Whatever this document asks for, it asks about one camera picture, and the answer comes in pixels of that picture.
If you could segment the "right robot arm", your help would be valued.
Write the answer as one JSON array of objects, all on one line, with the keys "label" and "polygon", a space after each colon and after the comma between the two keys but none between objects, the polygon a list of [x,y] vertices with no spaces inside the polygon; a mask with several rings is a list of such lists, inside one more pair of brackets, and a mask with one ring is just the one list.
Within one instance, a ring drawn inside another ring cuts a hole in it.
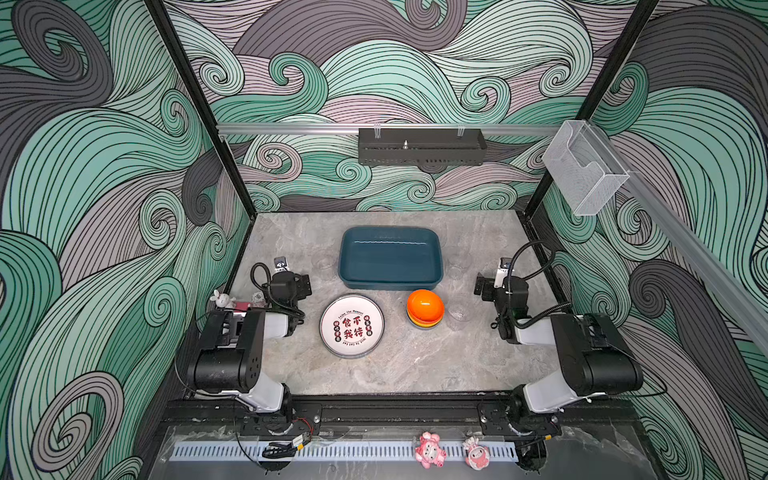
[{"label": "right robot arm", "polygon": [[479,274],[474,294],[494,305],[491,327],[503,341],[556,349],[554,372],[513,390],[512,420],[553,414],[580,401],[634,392],[643,386],[642,366],[608,316],[567,313],[565,303],[530,315],[529,285],[514,275]]}]

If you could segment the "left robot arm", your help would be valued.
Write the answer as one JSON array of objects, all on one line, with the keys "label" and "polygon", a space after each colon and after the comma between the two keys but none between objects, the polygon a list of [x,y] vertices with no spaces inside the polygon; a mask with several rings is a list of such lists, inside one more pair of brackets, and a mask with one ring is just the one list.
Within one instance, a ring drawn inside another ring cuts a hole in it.
[{"label": "left robot arm", "polygon": [[282,270],[257,290],[266,300],[264,306],[213,292],[215,308],[206,316],[185,384],[201,398],[229,398],[256,414],[285,413],[290,390],[262,371],[264,343],[292,335],[304,322],[298,303],[312,295],[311,280],[307,274]]}]

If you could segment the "white plate red characters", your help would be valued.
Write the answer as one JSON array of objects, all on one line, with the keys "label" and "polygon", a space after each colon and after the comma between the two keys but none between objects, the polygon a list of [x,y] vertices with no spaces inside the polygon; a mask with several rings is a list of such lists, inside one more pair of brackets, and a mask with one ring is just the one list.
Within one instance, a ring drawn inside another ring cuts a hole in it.
[{"label": "white plate red characters", "polygon": [[376,302],[364,295],[346,294],[325,308],[318,330],[323,345],[332,354],[356,359],[379,345],[385,328],[385,316]]}]

